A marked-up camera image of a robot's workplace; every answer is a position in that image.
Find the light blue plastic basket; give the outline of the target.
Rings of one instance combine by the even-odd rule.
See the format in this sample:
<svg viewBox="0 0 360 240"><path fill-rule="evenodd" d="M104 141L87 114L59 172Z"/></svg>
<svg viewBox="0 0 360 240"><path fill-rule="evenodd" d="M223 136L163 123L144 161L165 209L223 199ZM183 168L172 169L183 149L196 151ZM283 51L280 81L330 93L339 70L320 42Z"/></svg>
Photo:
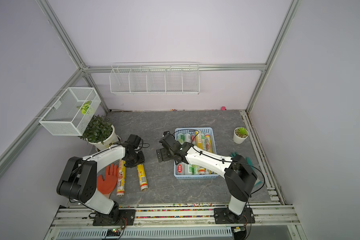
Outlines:
<svg viewBox="0 0 360 240"><path fill-rule="evenodd" d="M205 127L205 128L199 128L199 131L202 133L203 136L205 136L205 134L209 134L211 136L211 142L212 142L212 148L213 148L213 153L216 154L216 144L215 144L215 138L214 138L214 133L213 133L213 129L210 127ZM189 128L176 128L175 132L174 132L174 136L177 140L177 135L179 133L182 134L190 134L194 132L194 129L189 129ZM206 174L205 175L177 175L177 164L174 163L174 176L177 180L197 180L197 179L215 179L217 178L219 175L215 174L214 172L212 172L211 170L206 169Z"/></svg>

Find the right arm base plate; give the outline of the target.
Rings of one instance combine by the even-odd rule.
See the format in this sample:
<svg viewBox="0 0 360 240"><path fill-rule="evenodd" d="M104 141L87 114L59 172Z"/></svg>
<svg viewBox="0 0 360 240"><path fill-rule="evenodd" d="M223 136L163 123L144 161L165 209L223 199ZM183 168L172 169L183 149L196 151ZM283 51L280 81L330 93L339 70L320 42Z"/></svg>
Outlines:
<svg viewBox="0 0 360 240"><path fill-rule="evenodd" d="M253 210L245 207L241 214L236 215L228 208L215 208L213 217L215 224L254 224L256 222Z"/></svg>

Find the white green wrap roll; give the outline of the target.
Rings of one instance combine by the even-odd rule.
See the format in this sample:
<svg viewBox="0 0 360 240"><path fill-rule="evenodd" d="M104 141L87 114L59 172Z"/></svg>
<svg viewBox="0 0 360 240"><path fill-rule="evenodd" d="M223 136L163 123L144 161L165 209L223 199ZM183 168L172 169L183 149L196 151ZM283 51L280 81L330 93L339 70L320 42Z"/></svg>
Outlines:
<svg viewBox="0 0 360 240"><path fill-rule="evenodd" d="M177 141L182 145L185 141L185 136L182 133L179 133L177 135ZM177 175L184 175L185 171L184 171L184 163L179 163L177 164Z"/></svg>
<svg viewBox="0 0 360 240"><path fill-rule="evenodd" d="M192 132L188 134L187 142L191 144L195 144L195 133ZM188 165L188 175L197 175L198 174L198 167L196 165Z"/></svg>
<svg viewBox="0 0 360 240"><path fill-rule="evenodd" d="M185 142L192 143L191 134L184 134ZM185 175L193 175L193 167L190 164L185 164Z"/></svg>

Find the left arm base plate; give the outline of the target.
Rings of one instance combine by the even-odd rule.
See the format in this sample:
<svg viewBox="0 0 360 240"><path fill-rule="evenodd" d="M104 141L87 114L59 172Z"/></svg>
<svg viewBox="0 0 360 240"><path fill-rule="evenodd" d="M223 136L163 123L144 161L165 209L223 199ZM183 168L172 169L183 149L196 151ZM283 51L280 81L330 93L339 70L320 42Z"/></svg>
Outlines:
<svg viewBox="0 0 360 240"><path fill-rule="evenodd" d="M112 209L109 215L99 212L89 215L90 219L93 219L93 226L132 226L135 216L135 209L120 209L119 207Z"/></svg>

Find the yellow plastic wrap roll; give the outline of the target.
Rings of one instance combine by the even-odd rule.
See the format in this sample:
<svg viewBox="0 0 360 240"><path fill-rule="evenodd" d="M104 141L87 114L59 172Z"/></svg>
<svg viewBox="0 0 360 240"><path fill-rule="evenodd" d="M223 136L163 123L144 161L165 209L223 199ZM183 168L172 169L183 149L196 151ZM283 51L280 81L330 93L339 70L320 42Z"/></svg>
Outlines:
<svg viewBox="0 0 360 240"><path fill-rule="evenodd" d="M209 134L205 134L205 146L207 152L213 153L211 136Z"/></svg>

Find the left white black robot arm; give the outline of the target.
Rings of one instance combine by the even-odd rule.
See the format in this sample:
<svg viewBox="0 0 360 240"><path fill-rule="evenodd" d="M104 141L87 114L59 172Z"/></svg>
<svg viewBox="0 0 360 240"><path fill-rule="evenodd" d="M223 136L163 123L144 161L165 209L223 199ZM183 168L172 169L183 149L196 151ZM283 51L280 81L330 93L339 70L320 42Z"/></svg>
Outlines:
<svg viewBox="0 0 360 240"><path fill-rule="evenodd" d="M117 160L125 161L127 168L142 164L145 160L143 145L144 141L139 136L130 135L125 142L117 142L91 156L71 157L57 185L57 194L79 202L98 214L118 217L118 204L97 188L98 172L110 168Z"/></svg>

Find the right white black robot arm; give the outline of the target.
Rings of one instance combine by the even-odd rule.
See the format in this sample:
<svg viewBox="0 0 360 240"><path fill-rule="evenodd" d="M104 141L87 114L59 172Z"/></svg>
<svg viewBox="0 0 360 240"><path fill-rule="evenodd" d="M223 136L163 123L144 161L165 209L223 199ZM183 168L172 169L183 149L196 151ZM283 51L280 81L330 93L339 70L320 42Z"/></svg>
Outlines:
<svg viewBox="0 0 360 240"><path fill-rule="evenodd" d="M181 144L168 131L163 133L159 143L162 146L157 150L159 162L174 161L176 164L197 165L224 178L231 194L228 214L237 217L243 214L258 179L254 168L244 157L219 156L203 151L191 143Z"/></svg>

